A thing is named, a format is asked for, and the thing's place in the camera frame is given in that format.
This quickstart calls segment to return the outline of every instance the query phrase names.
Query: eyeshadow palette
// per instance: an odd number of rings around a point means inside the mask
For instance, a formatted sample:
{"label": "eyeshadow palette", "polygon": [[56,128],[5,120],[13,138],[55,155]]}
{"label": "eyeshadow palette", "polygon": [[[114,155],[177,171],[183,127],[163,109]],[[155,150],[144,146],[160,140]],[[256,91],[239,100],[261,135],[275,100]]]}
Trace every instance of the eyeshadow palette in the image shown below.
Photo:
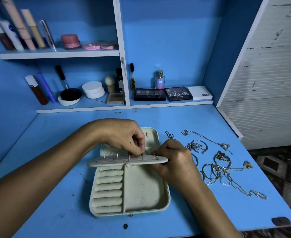
{"label": "eyeshadow palette", "polygon": [[185,87],[165,88],[165,92],[170,102],[193,99],[193,96]]}
{"label": "eyeshadow palette", "polygon": [[164,89],[136,88],[134,92],[135,101],[165,101]]}

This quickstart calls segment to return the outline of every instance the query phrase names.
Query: finger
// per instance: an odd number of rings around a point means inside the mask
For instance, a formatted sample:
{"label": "finger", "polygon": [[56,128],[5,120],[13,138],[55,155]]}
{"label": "finger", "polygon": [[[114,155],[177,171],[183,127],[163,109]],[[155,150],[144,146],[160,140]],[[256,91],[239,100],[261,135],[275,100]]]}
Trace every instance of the finger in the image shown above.
{"label": "finger", "polygon": [[156,154],[156,155],[159,155],[159,156],[164,156],[168,160],[171,160],[171,159],[173,159],[173,156],[175,154],[175,151],[174,150],[171,150],[171,149],[168,149],[168,148],[162,148],[162,147],[160,147],[159,149],[153,151],[152,154]]}
{"label": "finger", "polygon": [[132,138],[123,145],[123,148],[134,156],[139,156],[141,154],[141,148],[135,145]]}
{"label": "finger", "polygon": [[181,150],[183,148],[183,145],[176,139],[168,139],[161,145],[160,148]]}
{"label": "finger", "polygon": [[162,165],[162,164],[150,164],[150,165],[159,174],[159,176],[163,178],[163,176],[167,172],[166,165]]}
{"label": "finger", "polygon": [[140,147],[141,151],[145,150],[145,135],[140,129],[139,125],[136,124],[135,131],[133,134],[133,139],[137,140],[137,145]]}

